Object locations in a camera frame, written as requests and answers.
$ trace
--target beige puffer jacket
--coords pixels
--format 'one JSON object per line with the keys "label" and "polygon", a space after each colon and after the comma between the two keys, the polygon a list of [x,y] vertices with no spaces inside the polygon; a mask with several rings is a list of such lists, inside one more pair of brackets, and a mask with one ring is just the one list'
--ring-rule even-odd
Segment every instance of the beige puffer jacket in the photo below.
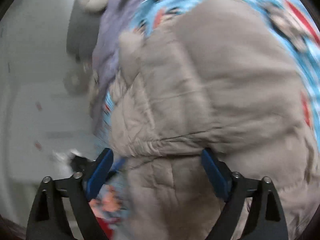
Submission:
{"label": "beige puffer jacket", "polygon": [[[295,239],[320,203],[319,154],[295,62],[241,0],[206,0],[152,35],[124,33],[110,143],[129,157],[137,240],[202,240],[221,202],[204,147],[245,177],[272,178]],[[248,214],[244,206],[234,239]]]}

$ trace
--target metal screw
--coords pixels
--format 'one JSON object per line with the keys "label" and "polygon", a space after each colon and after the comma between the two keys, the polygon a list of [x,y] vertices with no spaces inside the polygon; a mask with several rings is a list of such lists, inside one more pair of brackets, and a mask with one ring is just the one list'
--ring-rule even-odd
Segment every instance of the metal screw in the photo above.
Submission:
{"label": "metal screw", "polygon": [[232,176],[234,176],[236,179],[239,179],[240,178],[240,173],[239,172],[237,172],[237,171],[235,171],[235,172],[233,172],[232,173]]}
{"label": "metal screw", "polygon": [[271,183],[272,182],[272,180],[269,177],[264,177],[263,180],[264,180],[265,183]]}
{"label": "metal screw", "polygon": [[82,177],[82,172],[76,172],[75,174],[73,174],[73,177],[75,178],[75,179],[79,179],[79,178],[81,178]]}
{"label": "metal screw", "polygon": [[44,183],[48,183],[50,180],[51,180],[51,177],[47,176],[47,177],[44,177],[42,181]]}

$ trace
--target quilted fabric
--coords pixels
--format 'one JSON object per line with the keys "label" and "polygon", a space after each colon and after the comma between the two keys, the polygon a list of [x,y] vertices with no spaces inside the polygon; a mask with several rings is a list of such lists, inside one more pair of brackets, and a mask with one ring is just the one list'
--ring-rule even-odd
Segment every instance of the quilted fabric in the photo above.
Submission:
{"label": "quilted fabric", "polygon": [[128,158],[137,239],[205,239],[220,203],[200,164],[204,147],[232,171],[271,177],[289,237],[299,236],[319,205],[320,176],[295,58],[243,0],[204,0],[150,35],[140,29],[121,35],[109,91],[110,144]]}
{"label": "quilted fabric", "polygon": [[[204,0],[146,0],[131,22],[133,30],[150,36],[155,28],[172,17],[192,10]],[[294,57],[306,92],[306,115],[320,148],[320,34],[311,16],[299,0],[243,0],[257,11],[270,32]]]}

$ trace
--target purple knit fabric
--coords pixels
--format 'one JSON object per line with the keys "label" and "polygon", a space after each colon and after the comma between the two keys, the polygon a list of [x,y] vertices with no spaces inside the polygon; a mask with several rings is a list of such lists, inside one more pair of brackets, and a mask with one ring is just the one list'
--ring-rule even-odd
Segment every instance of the purple knit fabric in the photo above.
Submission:
{"label": "purple knit fabric", "polygon": [[97,45],[92,54],[92,68],[98,72],[99,76],[99,95],[91,112],[95,134],[102,124],[101,111],[105,94],[119,68],[119,35],[128,27],[137,7],[144,0],[127,0],[119,10],[121,1],[109,0],[108,7],[101,18]]}

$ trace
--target gray cushion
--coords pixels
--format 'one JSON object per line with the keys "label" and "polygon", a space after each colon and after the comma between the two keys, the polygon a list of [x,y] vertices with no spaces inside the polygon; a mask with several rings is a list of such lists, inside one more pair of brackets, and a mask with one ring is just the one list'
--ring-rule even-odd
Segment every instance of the gray cushion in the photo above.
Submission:
{"label": "gray cushion", "polygon": [[67,34],[68,53],[79,57],[81,61],[91,60],[102,13],[88,13],[80,7],[78,0],[75,0]]}

